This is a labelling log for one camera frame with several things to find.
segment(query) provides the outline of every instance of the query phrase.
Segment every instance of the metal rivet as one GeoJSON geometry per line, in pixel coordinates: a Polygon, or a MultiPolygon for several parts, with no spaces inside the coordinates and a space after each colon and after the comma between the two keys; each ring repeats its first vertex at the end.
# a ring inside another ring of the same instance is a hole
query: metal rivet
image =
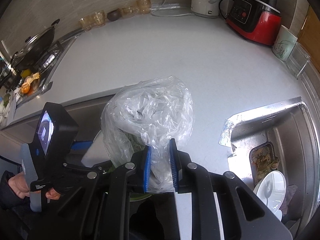
{"type": "Polygon", "coordinates": [[[90,171],[88,174],[87,174],[87,177],[89,179],[95,179],[97,177],[97,173],[95,171],[90,171]]]}
{"type": "Polygon", "coordinates": [[[192,170],[197,168],[197,164],[195,164],[195,163],[188,163],[187,166],[188,166],[189,169],[192,169],[192,170]]]}
{"type": "Polygon", "coordinates": [[[126,163],[125,167],[129,170],[133,169],[135,167],[134,163],[126,163]]]}
{"type": "Polygon", "coordinates": [[[232,171],[226,171],[224,173],[224,175],[228,178],[228,179],[233,179],[235,177],[235,174],[232,171]]]}

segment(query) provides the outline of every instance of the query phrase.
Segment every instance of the black sleeve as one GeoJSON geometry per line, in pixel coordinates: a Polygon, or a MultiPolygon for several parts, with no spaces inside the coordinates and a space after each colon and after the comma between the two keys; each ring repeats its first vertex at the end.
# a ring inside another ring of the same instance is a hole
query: black sleeve
{"type": "Polygon", "coordinates": [[[8,180],[13,176],[13,173],[5,171],[0,181],[0,206],[4,210],[28,203],[29,201],[28,197],[24,199],[19,198],[10,188],[8,180]]]}

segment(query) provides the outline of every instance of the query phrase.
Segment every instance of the ceramic cup with floral pattern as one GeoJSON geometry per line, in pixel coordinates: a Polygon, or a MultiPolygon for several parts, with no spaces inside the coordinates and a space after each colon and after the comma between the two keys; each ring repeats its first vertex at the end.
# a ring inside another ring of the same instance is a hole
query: ceramic cup with floral pattern
{"type": "Polygon", "coordinates": [[[276,42],[272,47],[273,53],[281,60],[286,61],[290,56],[297,37],[289,29],[281,25],[276,42]]]}

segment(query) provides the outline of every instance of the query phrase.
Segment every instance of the countertop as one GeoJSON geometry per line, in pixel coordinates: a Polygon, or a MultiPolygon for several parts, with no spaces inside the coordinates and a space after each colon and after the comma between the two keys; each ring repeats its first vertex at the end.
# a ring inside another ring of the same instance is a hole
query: countertop
{"type": "MultiPolygon", "coordinates": [[[[218,141],[233,114],[308,95],[269,47],[246,41],[222,19],[135,16],[82,34],[55,71],[51,90],[25,103],[14,122],[39,114],[47,101],[63,104],[116,93],[121,87],[175,75],[189,88],[195,123],[193,162],[228,170],[231,150],[218,141]]],[[[191,195],[176,194],[181,239],[191,239],[191,195]]]]}

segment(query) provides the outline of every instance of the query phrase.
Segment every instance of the sink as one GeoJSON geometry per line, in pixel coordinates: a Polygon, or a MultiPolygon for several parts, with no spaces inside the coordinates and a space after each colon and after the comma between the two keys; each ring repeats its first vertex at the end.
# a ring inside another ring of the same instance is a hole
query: sink
{"type": "Polygon", "coordinates": [[[245,111],[226,120],[219,143],[232,149],[229,170],[251,189],[254,184],[250,152],[267,142],[280,159],[278,170],[284,174],[287,186],[297,186],[282,222],[297,221],[299,233],[315,212],[319,196],[319,142],[301,97],[245,111]]]}

